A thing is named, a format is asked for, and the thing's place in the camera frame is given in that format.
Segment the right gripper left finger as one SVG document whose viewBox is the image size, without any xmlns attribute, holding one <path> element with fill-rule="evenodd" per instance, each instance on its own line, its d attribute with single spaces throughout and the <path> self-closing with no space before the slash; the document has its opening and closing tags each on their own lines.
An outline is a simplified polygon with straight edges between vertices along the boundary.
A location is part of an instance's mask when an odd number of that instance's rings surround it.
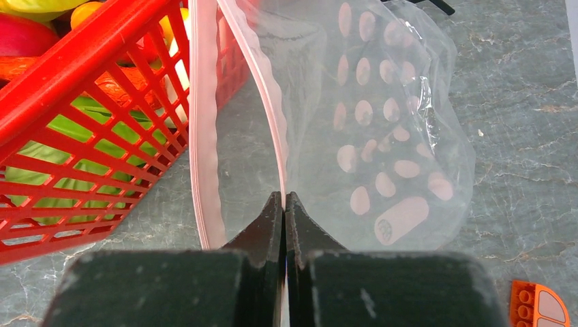
<svg viewBox="0 0 578 327">
<path fill-rule="evenodd" d="M 236 291 L 235 326 L 279 326 L 286 277 L 282 195 L 270 194 L 260 214 L 225 246 L 243 259 Z"/>
</svg>

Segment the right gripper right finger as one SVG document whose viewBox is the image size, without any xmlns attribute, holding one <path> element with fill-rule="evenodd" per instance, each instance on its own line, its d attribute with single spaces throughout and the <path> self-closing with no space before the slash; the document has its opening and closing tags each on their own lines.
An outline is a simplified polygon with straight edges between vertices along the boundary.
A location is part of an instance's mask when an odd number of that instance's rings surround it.
<svg viewBox="0 0 578 327">
<path fill-rule="evenodd" d="M 310 253 L 341 251 L 345 247 L 307 214 L 294 191 L 286 196 L 285 235 L 290 325 L 313 326 L 314 285 L 308 263 Z"/>
</svg>

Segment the clear zip top bag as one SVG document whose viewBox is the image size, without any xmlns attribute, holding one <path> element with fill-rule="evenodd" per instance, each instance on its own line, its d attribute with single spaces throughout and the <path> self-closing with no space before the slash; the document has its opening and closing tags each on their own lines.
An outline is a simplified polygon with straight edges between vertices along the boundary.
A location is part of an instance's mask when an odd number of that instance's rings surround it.
<svg viewBox="0 0 578 327">
<path fill-rule="evenodd" d="M 190 1 L 189 162 L 203 249 L 295 193 L 345 248 L 434 250 L 472 197 L 456 48 L 407 1 Z"/>
</svg>

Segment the red plastic basket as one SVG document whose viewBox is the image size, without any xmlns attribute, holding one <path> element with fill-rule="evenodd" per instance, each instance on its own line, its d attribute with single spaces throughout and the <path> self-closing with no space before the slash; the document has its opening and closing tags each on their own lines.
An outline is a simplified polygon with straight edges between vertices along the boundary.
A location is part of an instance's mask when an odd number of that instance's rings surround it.
<svg viewBox="0 0 578 327">
<path fill-rule="evenodd" d="M 1 58 L 1 263 L 108 236 L 187 148 L 184 1 L 107 1 Z"/>
</svg>

